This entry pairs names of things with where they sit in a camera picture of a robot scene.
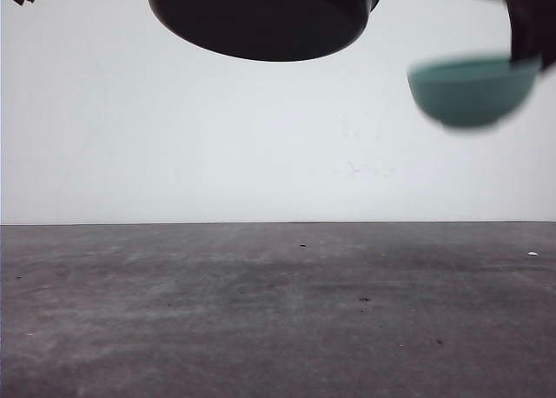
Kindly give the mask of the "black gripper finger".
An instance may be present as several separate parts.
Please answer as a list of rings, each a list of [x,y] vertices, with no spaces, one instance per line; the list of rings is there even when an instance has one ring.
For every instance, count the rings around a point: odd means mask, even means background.
[[[537,57],[545,73],[555,64],[555,0],[503,0],[510,21],[510,60]]]

